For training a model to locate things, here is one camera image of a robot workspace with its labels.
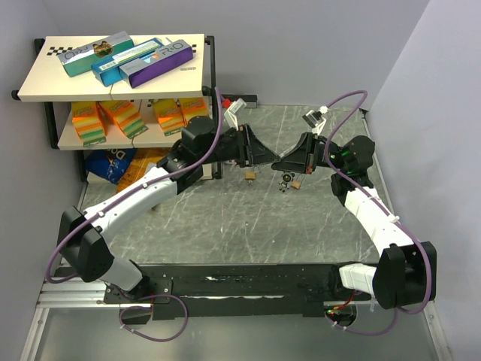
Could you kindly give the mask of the small key bunch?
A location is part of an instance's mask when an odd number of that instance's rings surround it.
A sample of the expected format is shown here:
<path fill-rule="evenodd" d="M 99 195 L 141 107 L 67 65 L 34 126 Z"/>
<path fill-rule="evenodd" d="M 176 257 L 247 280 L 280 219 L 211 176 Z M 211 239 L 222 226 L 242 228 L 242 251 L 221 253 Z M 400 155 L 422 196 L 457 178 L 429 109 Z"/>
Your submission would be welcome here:
<path fill-rule="evenodd" d="M 281 177 L 281 181 L 279 182 L 279 191 L 285 193 L 294 180 L 295 174 L 291 172 L 284 172 Z"/>

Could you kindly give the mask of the brass padlock long shackle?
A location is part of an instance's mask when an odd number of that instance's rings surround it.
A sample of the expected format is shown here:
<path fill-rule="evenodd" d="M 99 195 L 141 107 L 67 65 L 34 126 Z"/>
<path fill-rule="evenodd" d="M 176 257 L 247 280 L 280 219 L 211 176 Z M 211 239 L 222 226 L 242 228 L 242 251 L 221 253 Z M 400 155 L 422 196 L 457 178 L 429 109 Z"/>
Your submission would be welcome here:
<path fill-rule="evenodd" d="M 304 176 L 302 174 L 298 174 L 291 183 L 291 188 L 299 190 L 301 187 L 301 183 L 304 179 Z"/>

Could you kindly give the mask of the brass padlock short shackle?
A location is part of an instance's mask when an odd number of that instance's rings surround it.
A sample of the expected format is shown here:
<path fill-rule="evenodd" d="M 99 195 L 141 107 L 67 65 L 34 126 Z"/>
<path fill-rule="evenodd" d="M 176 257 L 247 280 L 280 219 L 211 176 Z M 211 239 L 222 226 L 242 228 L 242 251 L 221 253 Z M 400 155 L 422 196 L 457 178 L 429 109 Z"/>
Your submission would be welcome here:
<path fill-rule="evenodd" d="M 246 171 L 245 180 L 249 185 L 252 185 L 256 180 L 256 173 L 254 171 Z"/>

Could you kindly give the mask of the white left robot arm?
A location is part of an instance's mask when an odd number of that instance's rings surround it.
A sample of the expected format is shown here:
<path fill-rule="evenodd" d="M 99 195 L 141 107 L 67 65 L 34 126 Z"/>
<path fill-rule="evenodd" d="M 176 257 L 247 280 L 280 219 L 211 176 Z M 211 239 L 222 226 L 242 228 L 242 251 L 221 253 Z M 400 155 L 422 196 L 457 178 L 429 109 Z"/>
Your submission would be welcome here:
<path fill-rule="evenodd" d="M 249 125 L 222 130 L 221 122 L 194 117 L 181 138 L 140 180 L 85 211 L 63 212 L 57 250 L 84 282 L 106 281 L 121 288 L 131 302 L 149 291 L 148 277 L 132 262 L 114 256 L 107 243 L 142 213 L 191 187 L 204 164 L 233 161 L 238 166 L 263 165 L 279 156 L 254 135 Z"/>

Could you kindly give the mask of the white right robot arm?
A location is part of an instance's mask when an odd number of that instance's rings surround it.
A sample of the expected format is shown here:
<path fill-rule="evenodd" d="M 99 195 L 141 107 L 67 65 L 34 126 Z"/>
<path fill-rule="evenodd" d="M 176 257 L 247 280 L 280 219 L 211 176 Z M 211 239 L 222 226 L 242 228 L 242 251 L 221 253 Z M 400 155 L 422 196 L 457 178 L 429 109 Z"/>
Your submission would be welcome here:
<path fill-rule="evenodd" d="M 414 240 L 387 208 L 368 169 L 374 164 L 375 143 L 358 135 L 340 147 L 320 135 L 305 132 L 296 146 L 274 161 L 285 176 L 312 174 L 318 167 L 334 170 L 331 190 L 359 223 L 377 249 L 376 266 L 347 263 L 335 267 L 328 291 L 346 299 L 354 290 L 372 295 L 382 308 L 412 312 L 436 296 L 437 251 L 429 241 Z"/>

